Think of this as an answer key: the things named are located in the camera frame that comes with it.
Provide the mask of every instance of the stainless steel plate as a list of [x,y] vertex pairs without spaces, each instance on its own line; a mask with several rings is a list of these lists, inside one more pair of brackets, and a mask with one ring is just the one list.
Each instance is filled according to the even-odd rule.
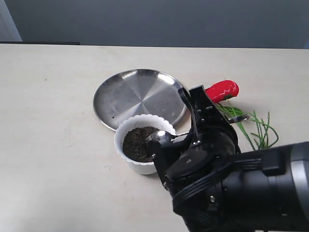
[[186,106],[178,95],[183,87],[166,73],[135,69],[118,73],[97,89],[93,107],[101,122],[116,130],[126,119],[142,114],[163,117],[176,125]]

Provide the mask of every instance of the white table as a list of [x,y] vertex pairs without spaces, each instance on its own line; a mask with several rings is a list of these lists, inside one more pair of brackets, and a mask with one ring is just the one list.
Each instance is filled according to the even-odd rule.
[[[231,102],[262,117],[269,110],[279,145],[309,140],[308,50],[2,44],[0,231],[187,231],[157,176],[126,166],[92,108],[104,80],[134,68],[187,88],[234,80]],[[241,133],[239,144],[250,150]]]

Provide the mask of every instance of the metal spoon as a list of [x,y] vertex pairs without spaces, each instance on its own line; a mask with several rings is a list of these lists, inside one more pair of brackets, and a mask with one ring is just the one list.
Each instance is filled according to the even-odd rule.
[[[228,120],[228,122],[230,124],[232,123],[237,123],[237,122],[242,122],[242,121],[246,121],[250,118],[250,115],[249,114],[243,114],[243,115],[239,115],[237,117],[233,117],[233,118],[230,118]],[[155,140],[155,141],[158,141],[158,142],[172,142],[174,139],[180,137],[180,136],[183,136],[183,135],[187,135],[189,132],[185,132],[185,133],[181,133],[181,134],[176,134],[176,135],[173,135],[167,131],[164,131],[164,130],[158,130],[158,131],[155,131],[153,132],[151,135],[149,135],[147,138],[146,138],[146,142],[149,142],[151,140]]]

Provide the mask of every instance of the white ramekin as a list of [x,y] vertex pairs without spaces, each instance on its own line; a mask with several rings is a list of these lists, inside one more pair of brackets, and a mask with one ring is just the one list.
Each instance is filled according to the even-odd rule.
[[176,134],[176,131],[168,121],[156,115],[136,115],[125,120],[116,130],[114,143],[117,152],[127,161],[127,164],[132,170],[139,174],[148,175],[156,172],[153,162],[144,163],[131,160],[123,153],[122,150],[122,145],[126,134],[135,128],[144,127],[155,127],[171,134]]

